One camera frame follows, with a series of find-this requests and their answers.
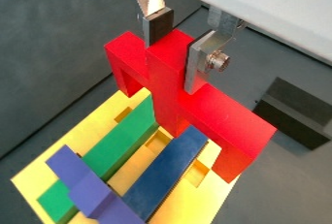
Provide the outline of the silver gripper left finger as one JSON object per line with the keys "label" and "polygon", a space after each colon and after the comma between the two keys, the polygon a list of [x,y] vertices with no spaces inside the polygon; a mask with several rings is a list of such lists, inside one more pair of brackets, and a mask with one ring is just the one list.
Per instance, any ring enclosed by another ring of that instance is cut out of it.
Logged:
{"label": "silver gripper left finger", "polygon": [[155,44],[171,31],[174,10],[165,0],[137,0],[143,15],[145,46]]}

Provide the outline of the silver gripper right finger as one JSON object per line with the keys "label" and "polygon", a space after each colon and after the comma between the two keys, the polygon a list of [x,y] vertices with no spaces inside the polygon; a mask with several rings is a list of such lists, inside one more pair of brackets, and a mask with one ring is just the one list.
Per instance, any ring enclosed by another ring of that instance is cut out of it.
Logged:
{"label": "silver gripper right finger", "polygon": [[220,72],[229,65],[225,46],[246,22],[216,6],[209,8],[208,24],[212,27],[189,45],[186,54],[185,91],[193,94],[208,82],[209,72]]}

